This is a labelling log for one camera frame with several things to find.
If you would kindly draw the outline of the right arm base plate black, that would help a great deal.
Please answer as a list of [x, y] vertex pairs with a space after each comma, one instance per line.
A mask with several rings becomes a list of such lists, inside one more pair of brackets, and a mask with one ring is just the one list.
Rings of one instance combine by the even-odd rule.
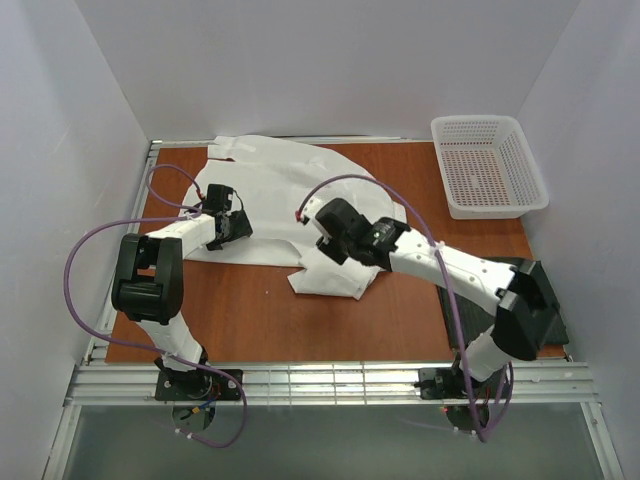
[[[451, 367], [422, 368], [413, 386], [423, 400], [467, 399], [468, 393], [461, 371]], [[511, 382], [506, 369], [494, 372], [483, 382], [471, 379], [473, 396], [477, 401], [506, 399]]]

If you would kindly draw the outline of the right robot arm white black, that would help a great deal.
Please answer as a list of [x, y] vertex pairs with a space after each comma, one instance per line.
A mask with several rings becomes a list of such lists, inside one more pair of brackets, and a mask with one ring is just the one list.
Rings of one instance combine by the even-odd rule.
[[473, 386], [513, 360], [535, 360], [560, 317], [558, 299], [538, 261], [509, 264], [431, 244], [406, 223], [389, 217], [369, 221], [341, 198], [315, 199], [300, 217], [319, 230], [317, 248], [337, 264], [352, 259], [420, 278], [451, 289], [491, 315], [492, 325], [466, 344], [454, 369]]

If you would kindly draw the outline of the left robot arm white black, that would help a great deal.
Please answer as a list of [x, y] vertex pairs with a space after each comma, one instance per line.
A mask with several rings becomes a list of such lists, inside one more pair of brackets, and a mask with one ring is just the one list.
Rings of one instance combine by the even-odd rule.
[[113, 307], [137, 323], [161, 351], [157, 363], [172, 374], [186, 374], [206, 362], [204, 347], [182, 315], [186, 257], [219, 251], [248, 238], [253, 229], [239, 194], [230, 186], [210, 184], [199, 213], [152, 231], [127, 234], [120, 243], [111, 293]]

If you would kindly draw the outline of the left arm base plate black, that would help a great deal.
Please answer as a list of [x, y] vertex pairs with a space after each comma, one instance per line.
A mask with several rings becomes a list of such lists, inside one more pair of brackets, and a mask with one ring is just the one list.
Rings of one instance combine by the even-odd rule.
[[224, 373], [229, 375], [229, 378], [201, 369], [185, 372], [163, 369], [158, 375], [154, 399], [164, 402], [239, 400], [241, 395], [238, 386], [243, 381], [243, 371], [228, 369], [224, 370]]

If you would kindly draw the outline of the white long sleeve shirt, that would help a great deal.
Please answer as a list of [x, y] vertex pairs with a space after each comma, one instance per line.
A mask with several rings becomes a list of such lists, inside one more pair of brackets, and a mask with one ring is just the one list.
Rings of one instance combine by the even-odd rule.
[[315, 186], [331, 179], [318, 198], [343, 198], [371, 222], [381, 217], [404, 221], [405, 208], [370, 183], [366, 169], [330, 149], [257, 135], [218, 136], [207, 157], [198, 184], [234, 188], [239, 197], [233, 203], [244, 206], [253, 233], [218, 251], [201, 248], [190, 260], [294, 267], [288, 281], [297, 294], [361, 298], [378, 268], [354, 260], [336, 264], [317, 249], [318, 231], [298, 223], [295, 213]]

